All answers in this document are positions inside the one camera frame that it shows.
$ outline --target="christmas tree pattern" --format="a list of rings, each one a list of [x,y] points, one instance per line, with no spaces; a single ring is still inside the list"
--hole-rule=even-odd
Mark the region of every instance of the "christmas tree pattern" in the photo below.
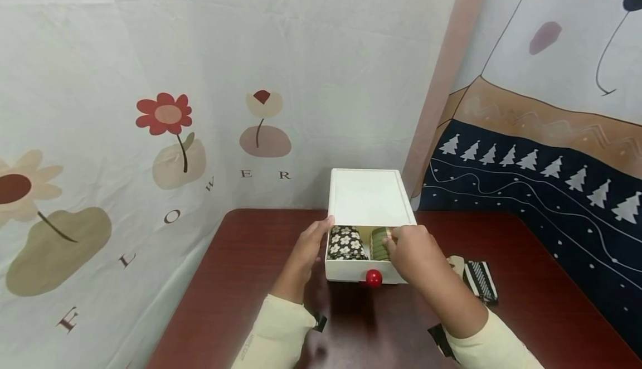
[[[558,157],[556,161],[550,163],[548,167],[541,172],[545,177],[553,175],[555,178],[560,178],[560,170],[562,168],[562,157]]]
[[[606,200],[606,194],[609,191],[610,179],[607,179],[601,187],[597,188],[591,195],[588,195],[588,200],[591,201],[591,206],[598,205],[601,208],[604,208],[604,201]]]
[[[576,174],[571,176],[571,178],[565,180],[565,182],[569,185],[569,189],[575,189],[575,191],[583,192],[582,186],[584,185],[585,177],[586,177],[586,166],[584,166],[582,170],[579,170],[578,172],[576,172]]]
[[[459,143],[459,133],[453,136],[448,142],[445,142],[439,150],[441,150],[443,154],[456,154],[457,143]]]
[[[537,149],[528,153],[523,159],[521,159],[518,163],[518,166],[520,166],[522,170],[529,169],[529,170],[535,171],[536,164],[537,164]]]
[[[464,152],[464,154],[461,155],[461,158],[464,159],[464,161],[468,161],[469,159],[475,159],[475,154],[477,153],[477,149],[480,146],[480,141],[474,142],[468,150]]]
[[[622,219],[637,224],[635,216],[638,215],[638,206],[640,205],[639,196],[642,192],[636,192],[635,195],[628,197],[624,202],[612,208],[611,212],[615,213],[615,220],[621,221]]]
[[[483,163],[483,165],[486,166],[488,163],[494,163],[495,162],[495,145],[496,144],[493,144],[493,146],[490,148],[490,150],[488,150],[486,152],[486,154],[483,155],[483,157],[481,158],[480,161]]]
[[[515,164],[515,145],[508,151],[508,154],[504,156],[501,162],[499,162],[503,167],[506,167],[509,164]]]

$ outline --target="red knob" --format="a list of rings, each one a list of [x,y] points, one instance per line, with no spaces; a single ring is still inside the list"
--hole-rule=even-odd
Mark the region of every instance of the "red knob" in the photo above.
[[[383,277],[381,277],[381,273],[379,272],[379,270],[370,269],[365,273],[365,285],[370,288],[379,287],[382,280]]]

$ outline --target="fabric backdrop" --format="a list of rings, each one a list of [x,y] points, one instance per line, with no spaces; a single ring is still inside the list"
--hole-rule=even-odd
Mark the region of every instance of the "fabric backdrop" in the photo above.
[[[0,0],[0,366],[141,367],[226,212],[402,169],[454,4]]]
[[[485,0],[413,200],[520,217],[639,356],[641,9]]]

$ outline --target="child's hand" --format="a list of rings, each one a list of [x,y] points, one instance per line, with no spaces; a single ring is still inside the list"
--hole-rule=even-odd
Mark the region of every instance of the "child's hand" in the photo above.
[[[317,259],[321,240],[333,225],[334,216],[329,216],[325,220],[314,221],[299,235],[270,294],[294,303],[303,303],[303,290],[312,276],[312,266]]]
[[[438,273],[451,271],[439,245],[426,227],[397,227],[392,230],[392,236],[398,239],[396,244],[389,238],[382,241],[390,255],[390,262],[403,279],[415,288],[425,285],[430,277],[439,278]]]

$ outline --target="red-brown table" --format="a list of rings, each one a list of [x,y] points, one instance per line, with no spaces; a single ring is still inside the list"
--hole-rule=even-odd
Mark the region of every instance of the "red-brown table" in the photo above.
[[[231,366],[299,233],[322,210],[234,210],[208,248],[148,368]],[[518,218],[418,212],[448,255],[489,263],[493,308],[546,369],[642,368],[642,362]],[[426,331],[437,323],[408,285],[328,283],[322,264],[305,305],[328,317],[297,368],[450,368]]]

